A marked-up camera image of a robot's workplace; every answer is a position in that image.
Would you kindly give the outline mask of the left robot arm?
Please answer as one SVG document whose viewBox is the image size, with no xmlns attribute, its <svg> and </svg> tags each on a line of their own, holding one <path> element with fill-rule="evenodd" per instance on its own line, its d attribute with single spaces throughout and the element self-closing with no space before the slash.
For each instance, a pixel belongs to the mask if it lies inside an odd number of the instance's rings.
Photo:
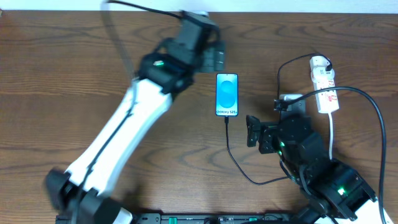
<svg viewBox="0 0 398 224">
<path fill-rule="evenodd" d="M 121 171 L 152 125 L 196 72 L 224 68 L 225 42 L 163 40 L 145 55 L 120 105 L 85 152 L 65 171 L 52 169 L 45 185 L 57 223 L 132 223 L 134 215 L 111 194 Z"/>
</svg>

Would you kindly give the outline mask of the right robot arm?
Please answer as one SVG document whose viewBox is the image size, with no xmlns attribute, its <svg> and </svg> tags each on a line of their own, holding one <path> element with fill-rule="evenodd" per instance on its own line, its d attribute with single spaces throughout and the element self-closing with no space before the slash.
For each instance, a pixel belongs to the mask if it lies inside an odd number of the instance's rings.
<svg viewBox="0 0 398 224">
<path fill-rule="evenodd" d="M 247 116 L 246 126 L 247 145 L 258 146 L 262 154 L 278 154 L 284 171 L 308 200 L 306 207 L 289 218 L 290 222 L 315 223 L 330 217 L 334 223 L 388 223 L 375 191 L 357 170 L 329 157 L 310 117 L 294 114 L 280 121 L 262 122 Z"/>
</svg>

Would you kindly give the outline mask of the blue Galaxy smartphone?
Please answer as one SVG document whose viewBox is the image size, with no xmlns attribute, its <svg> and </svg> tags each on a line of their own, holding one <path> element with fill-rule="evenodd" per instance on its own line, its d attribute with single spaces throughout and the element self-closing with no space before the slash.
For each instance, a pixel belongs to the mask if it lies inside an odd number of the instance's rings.
<svg viewBox="0 0 398 224">
<path fill-rule="evenodd" d="M 219 73 L 216 76 L 217 116 L 232 116 L 239 114 L 238 75 L 236 73 Z"/>
</svg>

